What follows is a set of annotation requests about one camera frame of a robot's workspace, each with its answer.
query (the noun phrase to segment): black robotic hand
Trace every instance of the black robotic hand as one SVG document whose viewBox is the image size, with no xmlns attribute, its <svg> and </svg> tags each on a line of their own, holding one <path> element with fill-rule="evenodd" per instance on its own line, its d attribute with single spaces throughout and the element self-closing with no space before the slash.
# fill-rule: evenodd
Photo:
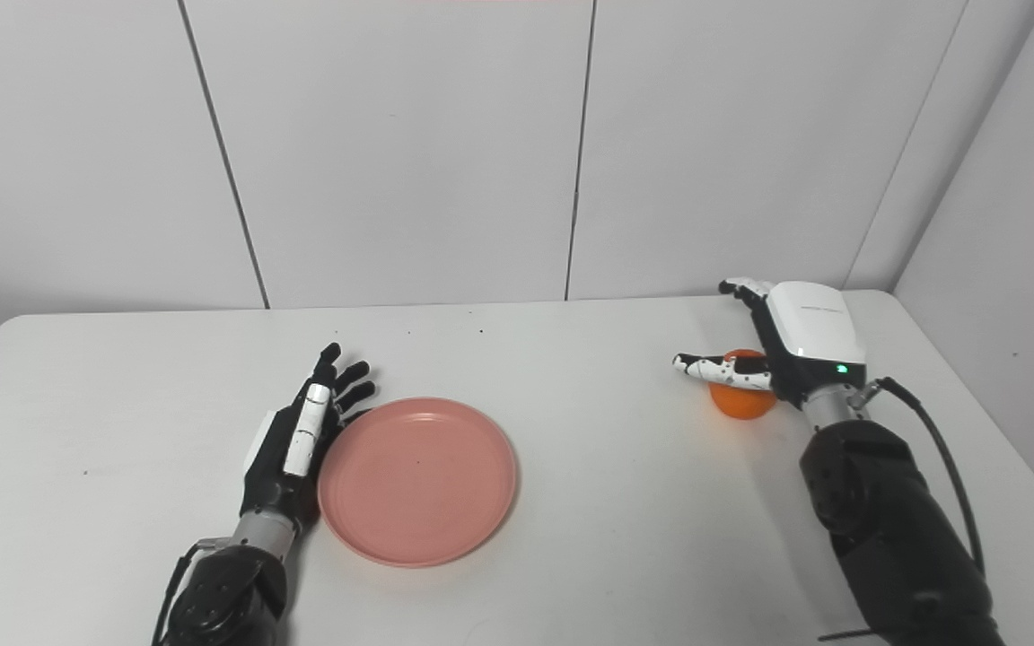
<svg viewBox="0 0 1034 646">
<path fill-rule="evenodd" d="M 275 511 L 294 520 L 299 531 L 316 519 L 316 475 L 322 469 L 325 452 L 349 422 L 365 412 L 351 410 L 376 390 L 373 381 L 365 380 L 369 376 L 370 366 L 364 361 L 349 365 L 339 375 L 334 363 L 340 356 L 341 346 L 337 343 L 330 343 L 323 349 L 313 372 L 305 379 L 298 396 L 290 405 L 275 413 L 266 438 L 246 471 L 246 488 L 239 514 L 258 510 Z M 313 445 L 308 472 L 304 475 L 287 473 L 284 471 L 284 463 L 291 451 L 291 441 L 298 428 L 305 399 L 315 384 L 323 386 L 329 392 L 321 434 Z"/>
<path fill-rule="evenodd" d="M 316 478 L 325 452 L 364 410 L 374 392 L 364 361 L 340 375 L 337 343 L 322 350 L 313 372 L 290 405 L 278 410 L 246 470 L 238 528 L 225 540 L 204 540 L 178 560 L 154 630 L 154 646 L 272 646 L 287 606 L 284 556 L 316 520 Z M 189 583 L 174 602 L 190 561 Z M 166 635 L 161 635 L 165 625 Z"/>
</svg>

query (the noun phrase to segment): robotic hand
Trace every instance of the robotic hand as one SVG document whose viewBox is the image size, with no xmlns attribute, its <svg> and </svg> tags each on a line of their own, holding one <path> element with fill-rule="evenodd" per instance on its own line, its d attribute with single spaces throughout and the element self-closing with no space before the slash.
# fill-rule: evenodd
<svg viewBox="0 0 1034 646">
<path fill-rule="evenodd" d="M 891 377 L 865 383 L 865 348 L 844 296 L 813 282 L 751 278 L 727 279 L 721 291 L 750 308 L 766 357 L 677 355 L 673 367 L 714 383 L 771 389 L 808 418 L 815 434 L 800 471 L 869 624 L 822 641 L 875 634 L 894 646 L 1003 646 L 955 462 L 908 390 Z M 932 498 L 908 444 L 870 420 L 866 405 L 881 390 L 929 427 L 960 498 L 971 555 Z"/>
<path fill-rule="evenodd" d="M 363 380 L 364 361 L 337 375 L 337 343 L 322 350 L 313 372 L 287 407 L 274 413 L 262 443 L 248 461 L 238 528 L 226 540 L 204 540 L 178 561 L 161 606 L 153 646 L 272 646 L 286 609 L 282 564 L 295 539 L 315 522 L 316 475 L 337 434 L 364 410 L 349 413 L 372 396 Z M 189 561 L 202 549 L 213 554 L 193 565 L 189 583 L 161 620 Z"/>
</svg>

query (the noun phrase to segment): cable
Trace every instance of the cable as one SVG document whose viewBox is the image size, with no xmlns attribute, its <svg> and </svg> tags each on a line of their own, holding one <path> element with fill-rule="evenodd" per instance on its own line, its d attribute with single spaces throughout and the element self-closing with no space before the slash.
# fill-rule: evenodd
<svg viewBox="0 0 1034 646">
<path fill-rule="evenodd" d="M 969 502 L 968 492 L 964 490 L 964 481 L 960 478 L 960 469 L 955 467 L 955 459 L 952 459 L 951 451 L 948 450 L 947 442 L 940 434 L 940 429 L 936 428 L 936 422 L 932 421 L 927 410 L 923 409 L 923 404 L 920 404 L 920 400 L 916 399 L 915 394 L 912 394 L 899 381 L 892 377 L 883 377 L 875 382 L 882 390 L 894 394 L 898 399 L 908 405 L 908 408 L 914 410 L 929 429 L 929 433 L 932 434 L 932 441 L 936 442 L 936 450 L 940 451 L 940 458 L 943 459 L 944 467 L 948 470 L 948 479 L 951 480 L 951 486 L 955 490 L 955 498 L 960 501 L 960 511 L 964 516 L 964 527 L 968 530 L 968 542 L 972 547 L 972 560 L 976 564 L 976 568 L 980 570 L 980 576 L 983 576 L 983 549 L 980 548 L 980 531 L 976 528 L 976 516 L 972 514 L 972 503 Z"/>
<path fill-rule="evenodd" d="M 178 584 L 181 584 L 181 577 L 186 575 L 186 570 L 189 570 L 189 563 L 194 559 L 194 554 L 197 554 L 199 549 L 201 549 L 201 541 L 193 544 L 186 551 L 186 555 L 178 559 L 173 575 L 170 575 L 170 583 L 165 586 L 165 598 L 161 598 L 159 620 L 154 624 L 154 642 L 151 642 L 151 646 L 160 646 L 161 642 L 163 642 L 161 629 L 165 627 L 165 616 L 170 612 L 170 605 L 172 605 L 174 595 L 178 592 Z"/>
</svg>

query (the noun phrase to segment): white robotic hand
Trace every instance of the white robotic hand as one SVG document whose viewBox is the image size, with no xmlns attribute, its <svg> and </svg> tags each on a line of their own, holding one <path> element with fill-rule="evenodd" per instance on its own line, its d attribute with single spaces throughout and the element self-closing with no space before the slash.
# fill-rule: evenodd
<svg viewBox="0 0 1034 646">
<path fill-rule="evenodd" d="M 672 367 L 690 377 L 697 377 L 714 384 L 731 386 L 747 391 L 770 391 L 772 374 L 768 371 L 767 360 L 763 357 L 729 357 L 718 355 L 677 355 L 672 358 Z"/>
</svg>

